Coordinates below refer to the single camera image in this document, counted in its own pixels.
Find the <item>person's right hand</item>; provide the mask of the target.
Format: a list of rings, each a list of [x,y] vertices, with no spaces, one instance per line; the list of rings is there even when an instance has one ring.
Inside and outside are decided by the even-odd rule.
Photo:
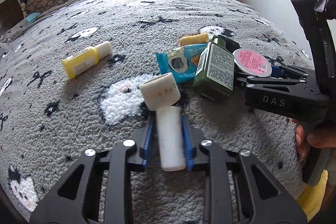
[[[315,148],[335,148],[336,146],[336,129],[334,127],[325,127],[317,130],[316,132],[311,132],[305,138],[305,131],[302,125],[298,120],[292,119],[295,123],[294,134],[295,134],[295,143],[298,153],[299,161],[302,162],[305,160],[307,155],[306,143],[309,143],[312,147]]]

